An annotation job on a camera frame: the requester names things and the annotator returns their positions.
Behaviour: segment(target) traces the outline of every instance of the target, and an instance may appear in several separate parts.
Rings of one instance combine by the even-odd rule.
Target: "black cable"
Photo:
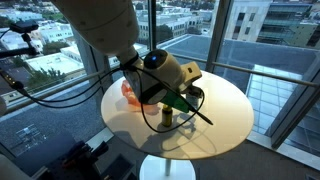
[[[7,32],[9,32],[9,31],[10,31],[10,28],[9,28],[8,30],[2,32],[2,34],[1,34],[1,36],[0,36],[0,39],[1,39]]]
[[[107,75],[111,75],[111,74],[113,74],[113,73],[115,73],[115,72],[117,72],[117,71],[119,71],[119,70],[120,70],[120,68],[114,69],[114,70],[108,72],[107,74],[105,74],[105,75],[103,76],[103,78],[106,77]],[[100,90],[100,89],[101,89],[101,86],[100,86],[95,92],[93,92],[88,98],[86,98],[86,99],[84,99],[84,100],[82,100],[82,101],[80,101],[80,102],[78,102],[78,103],[75,103],[75,104],[72,104],[72,105],[68,105],[68,106],[51,106],[51,105],[43,104],[43,103],[41,103],[41,101],[39,101],[39,99],[30,96],[25,89],[16,89],[16,90],[17,90],[19,93],[21,93],[22,95],[28,97],[28,98],[31,99],[33,102],[35,102],[35,103],[37,103],[37,104],[39,104],[39,105],[41,105],[41,106],[48,107],[48,108],[62,109],[62,108],[69,108],[69,107],[77,106],[77,105],[79,105],[79,104],[87,101],[87,100],[90,99],[92,96],[94,96],[94,95],[98,92],[98,90]]]
[[[138,74],[139,81],[140,81],[140,83],[139,83],[139,85],[140,85],[140,96],[142,96],[143,93],[142,93],[141,76],[140,76],[140,74],[139,74],[138,71],[136,71],[136,73]],[[157,81],[159,81],[159,83],[161,83],[161,84],[163,84],[164,86],[166,86],[170,91],[176,93],[173,89],[171,89],[169,86],[167,86],[165,83],[163,83],[160,79],[158,79],[158,78],[156,78],[156,77],[153,77],[153,78],[156,79]],[[185,123],[187,123],[188,121],[190,121],[190,120],[197,114],[197,112],[199,111],[199,109],[202,107],[203,102],[204,102],[204,99],[205,99],[205,96],[204,96],[203,90],[202,90],[202,89],[200,89],[200,90],[201,90],[201,92],[203,93],[203,99],[202,99],[202,102],[201,102],[200,106],[198,107],[198,109],[197,109],[188,119],[186,119],[184,122],[182,122],[181,124],[179,124],[179,125],[171,128],[171,129],[169,129],[169,130],[165,130],[165,131],[158,131],[158,130],[154,129],[154,128],[149,124],[149,122],[148,122],[148,120],[147,120],[147,118],[146,118],[146,116],[145,116],[145,113],[144,113],[143,104],[140,103],[141,112],[142,112],[142,116],[143,116],[143,119],[144,119],[145,123],[147,124],[147,126],[148,126],[150,129],[152,129],[153,131],[155,131],[155,132],[157,132],[157,133],[166,133],[166,132],[170,132],[170,131],[173,131],[173,130],[181,127],[182,125],[184,125]]]
[[[167,90],[170,90],[171,92],[173,92],[176,96],[180,97],[184,103],[186,103],[189,106],[189,110],[192,112],[197,113],[198,116],[200,116],[204,121],[206,121],[208,124],[213,125],[213,123],[210,121],[210,119],[208,119],[206,116],[204,116],[203,114],[201,114],[199,111],[197,111],[185,98],[183,98],[179,93],[177,93],[175,90],[173,90],[171,87],[169,87],[167,84],[162,83],[162,81],[155,77],[153,74],[149,73],[148,71],[145,71],[141,68],[138,67],[133,67],[135,69],[138,69],[140,71],[142,71],[143,73],[149,75],[150,77],[154,78],[155,80],[157,80],[158,82],[160,82]]]
[[[105,78],[106,76],[110,75],[110,74],[113,74],[117,71],[119,71],[120,68],[116,68],[114,70],[111,70],[110,72],[108,72],[107,74],[103,75],[101,78],[99,78],[99,80],[97,80],[94,84],[92,84],[90,87],[88,87],[87,89],[85,89],[83,92],[75,95],[75,96],[72,96],[72,97],[69,97],[69,98],[66,98],[66,99],[61,99],[61,100],[42,100],[42,99],[38,99],[38,98],[34,98],[35,100],[37,101],[41,101],[41,102],[46,102],[46,103],[57,103],[57,102],[64,102],[64,101],[68,101],[68,100],[71,100],[71,99],[74,99],[76,97],[79,97],[81,95],[83,95],[84,93],[86,93],[87,91],[89,91],[91,88],[93,88],[96,84],[98,84],[100,82],[100,80],[102,80],[103,78]]]
[[[73,107],[73,106],[77,106],[77,105],[79,105],[79,104],[87,101],[87,100],[90,99],[92,96],[94,96],[94,95],[98,92],[98,90],[100,90],[100,88],[101,88],[101,87],[99,87],[95,92],[93,92],[93,93],[92,93],[89,97],[87,97],[86,99],[84,99],[84,100],[82,100],[82,101],[80,101],[80,102],[78,102],[78,103],[68,105],[68,106],[50,106],[50,105],[46,105],[46,104],[43,104],[43,103],[35,100],[33,97],[31,97],[31,96],[28,95],[28,94],[23,94],[24,92],[21,91],[21,89],[20,89],[18,92],[20,92],[20,93],[23,94],[24,96],[30,98],[33,102],[35,102],[35,103],[37,103],[37,104],[39,104],[39,105],[41,105],[41,106],[48,107],[48,108],[54,108],[54,109],[63,109],[63,108],[70,108],[70,107]]]

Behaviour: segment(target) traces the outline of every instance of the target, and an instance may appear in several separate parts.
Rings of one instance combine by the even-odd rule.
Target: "rooftop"
[[[165,42],[158,48],[166,49],[171,53],[206,60],[210,43],[211,37],[184,35],[179,39]],[[317,54],[319,54],[319,51],[313,49],[225,39],[218,61],[247,69],[253,69],[253,66],[257,64],[296,74],[304,74],[313,61],[319,60]],[[205,66],[205,63],[198,64],[202,68]],[[240,89],[245,92],[246,83],[242,81],[245,79],[247,81],[249,76],[241,80],[236,77],[243,76],[243,73],[236,71],[225,73],[224,71],[224,68],[216,68],[216,73],[223,74],[224,78],[238,79],[238,82],[234,83],[239,83]]]
[[[60,70],[61,73],[65,74],[84,68],[82,63],[73,60],[62,53],[28,59],[26,62],[34,70],[41,70],[42,68],[45,71],[48,71],[53,68],[54,70]]]

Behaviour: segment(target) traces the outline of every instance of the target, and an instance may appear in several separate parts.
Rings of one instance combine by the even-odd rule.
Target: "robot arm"
[[[180,66],[164,50],[152,51],[144,60],[139,58],[133,47],[139,28],[131,0],[53,0],[52,3],[91,46],[105,55],[117,56],[141,103],[155,104],[163,100],[168,90],[162,83],[178,93],[185,93],[192,82],[201,77],[196,63]],[[174,101],[166,101],[166,104],[175,107]]]

